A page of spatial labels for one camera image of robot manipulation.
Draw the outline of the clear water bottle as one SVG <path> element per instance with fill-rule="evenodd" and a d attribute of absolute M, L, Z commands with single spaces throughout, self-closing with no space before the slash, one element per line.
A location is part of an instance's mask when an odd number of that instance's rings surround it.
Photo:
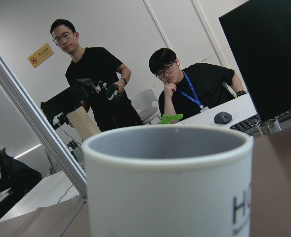
<path fill-rule="evenodd" d="M 81 150 L 81 147 L 78 146 L 78 144 L 74 141 L 71 140 L 68 142 L 67 147 L 75 160 L 78 162 L 78 164 L 81 166 L 82 169 L 85 169 L 85 163 L 84 163 L 84 158 L 83 158 L 83 152 Z"/>

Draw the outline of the black computer mouse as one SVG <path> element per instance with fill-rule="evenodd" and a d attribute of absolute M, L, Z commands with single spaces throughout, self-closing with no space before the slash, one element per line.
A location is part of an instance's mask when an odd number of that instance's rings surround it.
<path fill-rule="evenodd" d="M 228 124 L 232 120 L 232 115 L 228 112 L 219 112 L 213 120 L 215 124 Z"/>

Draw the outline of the white stool chair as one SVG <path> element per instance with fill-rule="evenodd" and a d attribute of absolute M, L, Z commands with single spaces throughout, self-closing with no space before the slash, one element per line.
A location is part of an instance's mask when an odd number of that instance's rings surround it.
<path fill-rule="evenodd" d="M 157 101 L 152 88 L 146 89 L 131 98 L 132 105 L 138 111 L 143 124 L 152 124 L 152 120 L 156 117 L 161 120 L 159 108 L 153 106 L 153 102 Z"/>

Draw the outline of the brown paper table mat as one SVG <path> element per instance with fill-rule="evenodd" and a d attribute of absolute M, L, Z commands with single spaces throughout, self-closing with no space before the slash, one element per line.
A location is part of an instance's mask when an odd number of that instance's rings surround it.
<path fill-rule="evenodd" d="M 88 198 L 0 222 L 0 237 L 92 237 Z M 253 139 L 249 237 L 291 237 L 291 128 Z"/>

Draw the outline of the white ribbed mug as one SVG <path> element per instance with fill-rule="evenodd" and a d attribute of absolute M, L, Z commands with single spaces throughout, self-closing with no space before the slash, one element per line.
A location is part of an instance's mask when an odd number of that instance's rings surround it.
<path fill-rule="evenodd" d="M 146 125 L 83 143 L 93 237 L 248 237 L 253 139 Z"/>

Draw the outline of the black keyboard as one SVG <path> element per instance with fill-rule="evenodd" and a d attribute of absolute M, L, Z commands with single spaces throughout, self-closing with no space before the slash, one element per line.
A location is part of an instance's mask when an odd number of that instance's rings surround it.
<path fill-rule="evenodd" d="M 291 119 L 291 109 L 286 112 L 283 112 L 277 116 L 277 120 L 279 123 L 287 121 Z M 239 123 L 236 123 L 230 126 L 230 129 L 237 130 L 248 135 L 251 135 L 255 132 L 258 132 L 257 123 L 260 121 L 258 114 L 255 114 Z"/>

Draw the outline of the standing person in black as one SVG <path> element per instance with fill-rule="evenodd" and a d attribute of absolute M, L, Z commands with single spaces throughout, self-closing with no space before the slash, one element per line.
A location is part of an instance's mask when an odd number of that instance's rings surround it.
<path fill-rule="evenodd" d="M 66 19 L 55 20 L 50 33 L 54 43 L 72 59 L 65 73 L 69 85 L 80 79 L 92 80 L 94 92 L 81 103 L 86 111 L 92 110 L 100 131 L 141 125 L 124 90 L 131 70 L 103 47 L 81 47 L 79 33 Z"/>

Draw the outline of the beige board panel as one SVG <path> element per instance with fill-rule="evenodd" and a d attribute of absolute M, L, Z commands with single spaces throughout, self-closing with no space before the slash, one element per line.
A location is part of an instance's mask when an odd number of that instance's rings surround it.
<path fill-rule="evenodd" d="M 101 133 L 98 126 L 91 120 L 82 106 L 67 114 L 67 118 L 83 141 Z"/>

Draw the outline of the aluminium frame post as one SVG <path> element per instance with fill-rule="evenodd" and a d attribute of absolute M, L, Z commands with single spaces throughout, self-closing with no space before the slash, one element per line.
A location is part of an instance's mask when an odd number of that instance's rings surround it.
<path fill-rule="evenodd" d="M 40 141 L 57 159 L 71 183 L 82 197 L 87 196 L 86 174 L 46 117 L 35 104 L 17 76 L 0 54 L 0 87 L 35 132 Z"/>

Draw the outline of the seated person in black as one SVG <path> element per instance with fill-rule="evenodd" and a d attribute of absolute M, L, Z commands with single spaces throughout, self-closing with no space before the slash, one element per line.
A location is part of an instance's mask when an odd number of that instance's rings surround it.
<path fill-rule="evenodd" d="M 25 194 L 42 180 L 42 174 L 25 163 L 9 156 L 5 148 L 0 150 L 0 174 L 0 192 L 6 189 L 11 191 L 0 202 L 1 219 Z"/>

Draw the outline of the black computer monitor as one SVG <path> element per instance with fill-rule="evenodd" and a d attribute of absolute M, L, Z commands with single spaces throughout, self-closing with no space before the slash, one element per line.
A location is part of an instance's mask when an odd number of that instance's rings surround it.
<path fill-rule="evenodd" d="M 219 22 L 260 119 L 291 109 L 291 0 L 249 0 Z"/>

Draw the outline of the yellow wall sign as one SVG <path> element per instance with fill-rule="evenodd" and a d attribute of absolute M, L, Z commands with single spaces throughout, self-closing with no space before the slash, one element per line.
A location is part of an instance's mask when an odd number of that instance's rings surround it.
<path fill-rule="evenodd" d="M 39 48 L 36 52 L 34 52 L 31 56 L 29 56 L 28 60 L 33 66 L 33 68 L 36 68 L 53 54 L 54 52 L 51 49 L 50 45 L 46 43 L 41 48 Z"/>

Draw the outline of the metal cup on desk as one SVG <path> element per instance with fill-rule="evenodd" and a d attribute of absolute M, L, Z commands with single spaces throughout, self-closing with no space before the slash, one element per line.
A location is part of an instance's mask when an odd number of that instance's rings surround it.
<path fill-rule="evenodd" d="M 267 121 L 259 121 L 257 128 L 262 136 L 269 135 L 281 131 L 280 124 L 277 119 L 269 119 Z"/>

